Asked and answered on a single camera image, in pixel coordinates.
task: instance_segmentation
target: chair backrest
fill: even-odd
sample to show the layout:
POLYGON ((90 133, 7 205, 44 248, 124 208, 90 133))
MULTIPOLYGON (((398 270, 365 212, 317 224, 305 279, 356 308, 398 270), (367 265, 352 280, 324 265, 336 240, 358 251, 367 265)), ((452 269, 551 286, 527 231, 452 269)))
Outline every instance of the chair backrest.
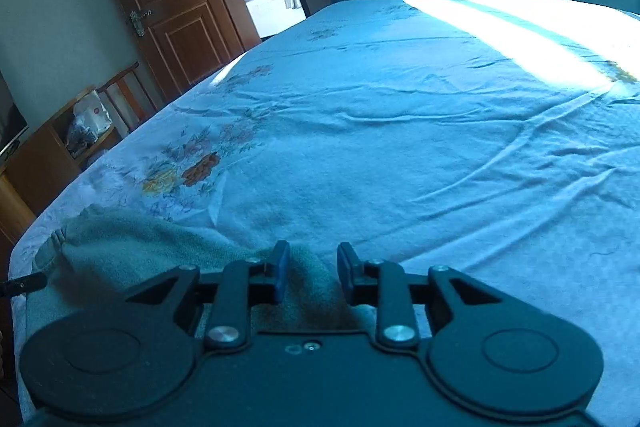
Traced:
POLYGON ((120 119, 129 129, 129 132, 136 130, 143 123, 145 123, 145 121, 147 121, 158 112, 158 106, 156 105, 156 102, 154 102, 154 100, 149 96, 148 90, 146 90, 145 85, 140 82, 140 78, 138 76, 138 73, 136 72, 139 65, 140 64, 138 62, 132 64, 129 68, 122 70, 120 71, 120 73, 116 74, 111 80, 109 80, 109 82, 96 89, 98 94, 104 93, 106 95, 107 99, 109 100, 111 105, 113 105, 113 108, 116 110, 120 119), (135 97, 129 85, 127 84, 126 77, 129 74, 131 74, 135 78, 136 84, 140 87, 138 91, 142 92, 143 96, 146 98, 146 103, 143 104, 145 107, 143 107, 140 101, 135 97), (109 88, 111 86, 116 86, 120 90, 124 100, 127 102, 127 105, 129 105, 130 110, 132 110, 133 114, 135 114, 135 116, 138 118, 137 122, 131 121, 130 116, 123 113, 123 108, 118 107, 118 104, 113 99, 112 94, 109 92, 109 88))

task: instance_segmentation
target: green cloth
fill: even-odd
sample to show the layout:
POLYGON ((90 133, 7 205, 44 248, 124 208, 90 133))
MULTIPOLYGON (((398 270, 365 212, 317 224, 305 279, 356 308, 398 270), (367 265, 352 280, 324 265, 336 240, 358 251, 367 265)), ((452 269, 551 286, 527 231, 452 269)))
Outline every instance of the green cloth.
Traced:
MULTIPOLYGON (((122 208, 89 206, 54 232, 36 254, 34 270, 45 272, 49 283, 44 290, 27 295, 27 337, 180 264, 196 264, 203 273, 221 271, 238 259, 264 259, 273 248, 266 245, 269 248, 255 252, 224 245, 210 232, 122 208)), ((274 331, 368 329, 372 314, 366 308, 348 306, 337 277, 321 259, 295 247, 284 302, 254 307, 252 325, 255 330, 274 331)))

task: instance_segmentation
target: bed sheet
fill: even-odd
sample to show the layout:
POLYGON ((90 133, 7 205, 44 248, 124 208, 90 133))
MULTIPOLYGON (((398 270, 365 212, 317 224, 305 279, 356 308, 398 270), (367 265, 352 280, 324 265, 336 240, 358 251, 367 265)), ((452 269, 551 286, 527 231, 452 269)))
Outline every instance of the bed sheet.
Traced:
MULTIPOLYGON (((287 239, 330 265, 340 241, 413 272, 447 264, 589 331, 605 359, 590 412, 633 427, 638 36, 627 14, 565 0, 332 5, 98 160, 20 240, 10 276, 91 203, 247 248, 287 239)), ((12 307, 19 351, 24 298, 12 307)))

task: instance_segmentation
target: television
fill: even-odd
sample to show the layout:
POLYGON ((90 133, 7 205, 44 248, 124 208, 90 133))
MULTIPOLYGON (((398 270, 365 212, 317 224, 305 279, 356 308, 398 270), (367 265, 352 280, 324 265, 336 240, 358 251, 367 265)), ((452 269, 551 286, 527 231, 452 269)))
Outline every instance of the television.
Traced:
POLYGON ((27 122, 0 73, 0 161, 18 147, 18 139, 26 130, 27 122))

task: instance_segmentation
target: wrinkle in bed sheet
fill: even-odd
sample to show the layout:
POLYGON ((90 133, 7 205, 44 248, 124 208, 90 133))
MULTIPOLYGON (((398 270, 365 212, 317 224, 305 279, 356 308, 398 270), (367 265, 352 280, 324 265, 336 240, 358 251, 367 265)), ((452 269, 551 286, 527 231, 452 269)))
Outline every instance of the wrinkle in bed sheet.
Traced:
MULTIPOLYGON (((10 275, 30 272, 51 232, 91 203, 239 247, 288 239, 329 266, 340 241, 408 271, 448 264, 588 330, 605 356, 590 412, 634 427, 634 34, 632 17, 563 0, 333 5, 96 162, 22 238, 10 275)), ((21 346, 24 299, 12 304, 21 346)))

